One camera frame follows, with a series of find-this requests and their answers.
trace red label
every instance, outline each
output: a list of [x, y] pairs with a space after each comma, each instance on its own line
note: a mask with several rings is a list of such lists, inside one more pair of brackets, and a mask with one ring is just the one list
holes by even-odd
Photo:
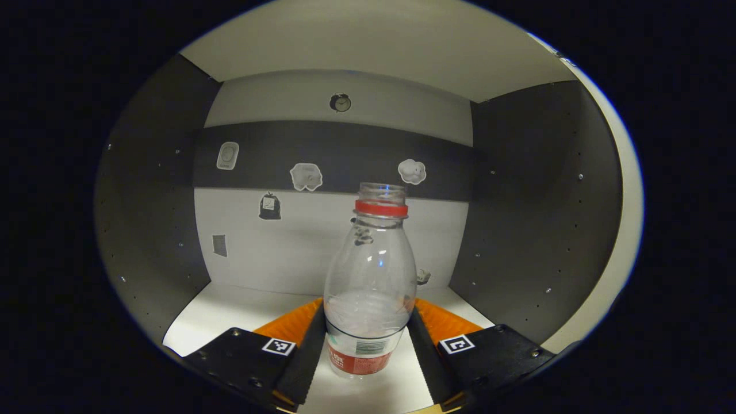
[[328, 347], [330, 349], [330, 361], [337, 368], [355, 375], [367, 375], [382, 370], [389, 363], [391, 356], [391, 352], [389, 352], [376, 358], [356, 358], [335, 351], [330, 344], [328, 344]]

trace clock sticker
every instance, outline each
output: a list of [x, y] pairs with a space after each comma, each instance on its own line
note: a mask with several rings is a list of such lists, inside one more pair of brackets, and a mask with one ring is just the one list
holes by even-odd
[[334, 94], [330, 98], [330, 108], [338, 112], [345, 112], [346, 110], [350, 109], [350, 106], [352, 105], [353, 103], [350, 101], [350, 98], [346, 94]]

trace plastic bottle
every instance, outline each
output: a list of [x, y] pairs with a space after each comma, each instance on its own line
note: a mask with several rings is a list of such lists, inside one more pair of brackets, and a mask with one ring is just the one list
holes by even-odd
[[406, 188], [361, 183], [356, 220], [325, 282], [330, 364], [363, 379], [386, 367], [414, 309], [417, 269], [403, 230]]

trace dark gray wall panel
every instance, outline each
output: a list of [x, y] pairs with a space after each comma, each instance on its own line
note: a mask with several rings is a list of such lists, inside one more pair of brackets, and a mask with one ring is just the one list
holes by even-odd
[[613, 137], [572, 81], [474, 104], [473, 139], [473, 201], [450, 287], [542, 343], [582, 305], [613, 249], [622, 203]]
[[118, 296], [158, 345], [210, 281], [194, 218], [194, 136], [219, 90], [183, 57], [131, 99], [99, 165], [95, 221]]
[[[233, 170], [216, 168], [220, 146], [237, 142]], [[317, 192], [354, 194], [361, 181], [403, 184], [397, 168], [412, 158], [427, 168], [427, 179], [409, 184], [409, 197], [470, 201], [473, 149], [443, 139], [362, 124], [268, 121], [205, 128], [197, 137], [194, 185], [293, 190], [289, 170], [296, 163], [319, 166]]]

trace red bottle cap ring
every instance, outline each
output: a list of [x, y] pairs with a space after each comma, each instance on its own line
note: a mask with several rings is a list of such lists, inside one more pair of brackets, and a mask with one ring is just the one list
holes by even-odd
[[380, 204], [365, 203], [364, 201], [356, 200], [355, 210], [375, 216], [406, 217], [409, 213], [409, 206], [382, 206]]

